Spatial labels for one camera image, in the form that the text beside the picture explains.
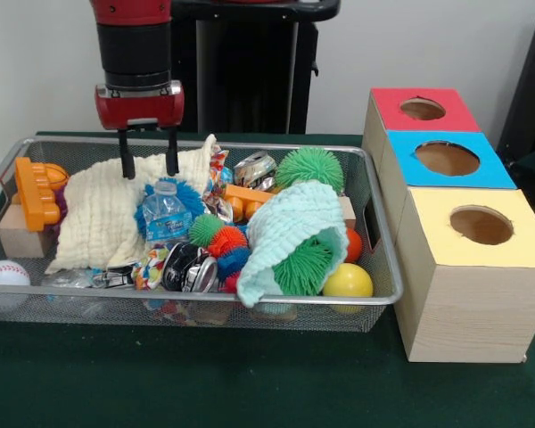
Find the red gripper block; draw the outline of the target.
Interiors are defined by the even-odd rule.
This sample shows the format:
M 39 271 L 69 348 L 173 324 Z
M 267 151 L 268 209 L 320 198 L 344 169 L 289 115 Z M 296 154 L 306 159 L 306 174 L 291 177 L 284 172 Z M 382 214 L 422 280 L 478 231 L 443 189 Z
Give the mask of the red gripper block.
M 119 155 L 124 178 L 136 177 L 134 156 L 128 148 L 127 129 L 144 125 L 166 128 L 167 174 L 173 177 L 179 172 L 176 127 L 184 117 L 184 89 L 179 80 L 172 80 L 167 86 L 145 91 L 126 91 L 97 85 L 95 106 L 103 127 L 118 129 Z

